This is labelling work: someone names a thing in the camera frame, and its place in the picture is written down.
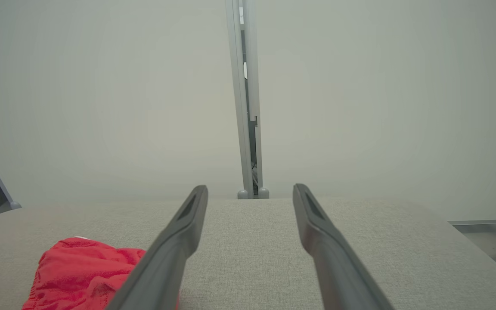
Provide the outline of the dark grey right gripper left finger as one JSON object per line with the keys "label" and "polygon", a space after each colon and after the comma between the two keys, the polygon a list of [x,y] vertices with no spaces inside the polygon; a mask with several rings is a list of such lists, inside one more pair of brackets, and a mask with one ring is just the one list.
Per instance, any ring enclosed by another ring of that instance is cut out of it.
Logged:
{"label": "dark grey right gripper left finger", "polygon": [[186,262],[198,249],[207,205],[207,186],[196,186],[105,310],[176,310]]}

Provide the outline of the grey partition post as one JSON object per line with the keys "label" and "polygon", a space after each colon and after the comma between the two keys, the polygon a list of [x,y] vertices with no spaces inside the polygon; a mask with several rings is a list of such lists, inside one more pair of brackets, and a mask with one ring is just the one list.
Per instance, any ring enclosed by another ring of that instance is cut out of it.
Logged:
{"label": "grey partition post", "polygon": [[255,0],[226,0],[232,83],[243,188],[238,199],[268,199],[260,133],[260,89]]}

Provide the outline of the red and white garment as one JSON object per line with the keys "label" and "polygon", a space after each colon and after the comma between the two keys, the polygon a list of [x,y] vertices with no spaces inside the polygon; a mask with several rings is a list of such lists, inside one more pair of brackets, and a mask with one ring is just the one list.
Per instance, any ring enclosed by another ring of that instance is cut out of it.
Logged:
{"label": "red and white garment", "polygon": [[144,255],[83,237],[58,241],[40,257],[22,310],[106,310]]}

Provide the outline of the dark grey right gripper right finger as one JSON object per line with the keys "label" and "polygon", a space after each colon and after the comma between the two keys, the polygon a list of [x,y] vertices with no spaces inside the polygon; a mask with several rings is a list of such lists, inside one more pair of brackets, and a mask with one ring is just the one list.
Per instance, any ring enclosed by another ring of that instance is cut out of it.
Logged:
{"label": "dark grey right gripper right finger", "polygon": [[309,187],[295,184],[292,200],[301,244],[315,265],[323,308],[394,310]]}

